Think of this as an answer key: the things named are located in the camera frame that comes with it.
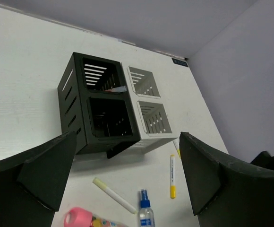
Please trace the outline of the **red ink pen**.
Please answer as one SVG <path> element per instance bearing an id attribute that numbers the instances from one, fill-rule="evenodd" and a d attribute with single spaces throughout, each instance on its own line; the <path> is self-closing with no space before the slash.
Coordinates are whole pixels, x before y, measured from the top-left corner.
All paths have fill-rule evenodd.
<path id="1" fill-rule="evenodd" d="M 107 89 L 105 90 L 106 92 L 114 92 L 114 93 L 123 93 L 123 92 L 127 92 L 127 86 L 120 86 L 120 87 L 114 87 L 111 89 Z"/>

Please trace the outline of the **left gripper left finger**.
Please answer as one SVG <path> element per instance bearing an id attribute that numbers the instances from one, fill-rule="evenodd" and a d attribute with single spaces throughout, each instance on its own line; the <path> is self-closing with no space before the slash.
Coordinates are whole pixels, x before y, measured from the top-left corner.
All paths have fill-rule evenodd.
<path id="1" fill-rule="evenodd" d="M 76 133 L 0 160 L 0 227 L 49 227 L 76 152 Z"/>

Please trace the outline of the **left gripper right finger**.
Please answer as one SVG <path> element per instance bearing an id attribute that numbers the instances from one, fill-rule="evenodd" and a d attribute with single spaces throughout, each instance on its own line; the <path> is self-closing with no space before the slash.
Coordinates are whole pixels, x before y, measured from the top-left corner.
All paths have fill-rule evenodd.
<path id="1" fill-rule="evenodd" d="M 193 214 L 202 227 L 274 227 L 274 170 L 219 151 L 190 133 L 180 153 Z"/>

